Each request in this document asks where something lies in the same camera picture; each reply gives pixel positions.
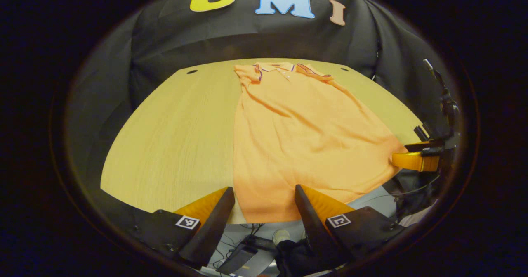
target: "letter m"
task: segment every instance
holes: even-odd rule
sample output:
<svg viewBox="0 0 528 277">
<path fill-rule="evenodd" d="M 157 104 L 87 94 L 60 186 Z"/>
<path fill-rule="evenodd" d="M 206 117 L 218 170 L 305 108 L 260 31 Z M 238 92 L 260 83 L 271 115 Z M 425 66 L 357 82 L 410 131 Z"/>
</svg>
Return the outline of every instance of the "letter m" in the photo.
<svg viewBox="0 0 528 277">
<path fill-rule="evenodd" d="M 255 13 L 275 14 L 271 4 L 274 4 L 281 14 L 286 14 L 290 8 L 294 7 L 292 15 L 303 18 L 315 18 L 315 15 L 310 10 L 310 0 L 260 0 L 260 8 L 255 10 Z"/>
</svg>

